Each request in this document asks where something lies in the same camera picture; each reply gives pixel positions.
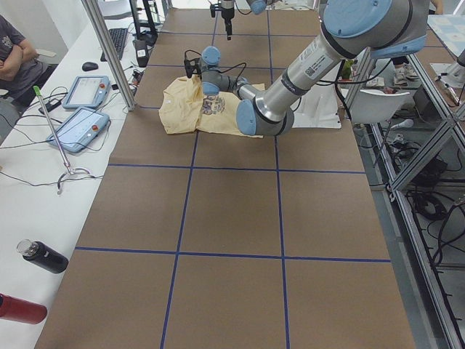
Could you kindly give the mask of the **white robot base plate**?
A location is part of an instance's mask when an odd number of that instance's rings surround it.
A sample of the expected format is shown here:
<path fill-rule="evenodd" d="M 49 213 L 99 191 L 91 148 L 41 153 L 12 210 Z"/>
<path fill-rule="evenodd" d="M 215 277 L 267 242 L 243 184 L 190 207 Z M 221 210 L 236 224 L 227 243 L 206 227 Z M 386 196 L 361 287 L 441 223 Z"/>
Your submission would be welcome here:
<path fill-rule="evenodd" d="M 341 128 L 333 86 L 313 86 L 291 106 L 291 109 L 294 111 L 293 128 Z"/>

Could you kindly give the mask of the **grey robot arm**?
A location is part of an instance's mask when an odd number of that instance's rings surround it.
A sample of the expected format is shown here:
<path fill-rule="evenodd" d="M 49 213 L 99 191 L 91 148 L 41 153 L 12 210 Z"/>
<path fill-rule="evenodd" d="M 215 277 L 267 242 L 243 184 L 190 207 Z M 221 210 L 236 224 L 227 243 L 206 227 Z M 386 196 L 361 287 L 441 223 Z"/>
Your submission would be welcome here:
<path fill-rule="evenodd" d="M 221 0 L 217 1 L 215 4 L 210 3 L 210 14 L 212 18 L 215 18 L 217 13 L 223 19 L 225 24 L 225 32 L 227 40 L 230 41 L 233 35 L 233 24 L 232 20 L 235 17 L 235 11 L 240 12 L 242 15 L 248 15 L 254 13 L 255 15 L 261 14 L 266 10 L 268 6 L 271 6 L 275 1 L 265 1 L 265 0 L 246 0 L 246 3 L 249 7 L 249 12 L 245 13 L 236 6 L 235 0 Z"/>
<path fill-rule="evenodd" d="M 242 76 L 219 69 L 220 51 L 209 46 L 185 59 L 187 76 L 197 74 L 205 95 L 232 92 L 240 98 L 239 130 L 249 136 L 276 136 L 294 123 L 291 106 L 333 67 L 370 48 L 373 59 L 411 55 L 426 43 L 428 1 L 328 1 L 320 34 L 269 89 L 260 91 Z"/>

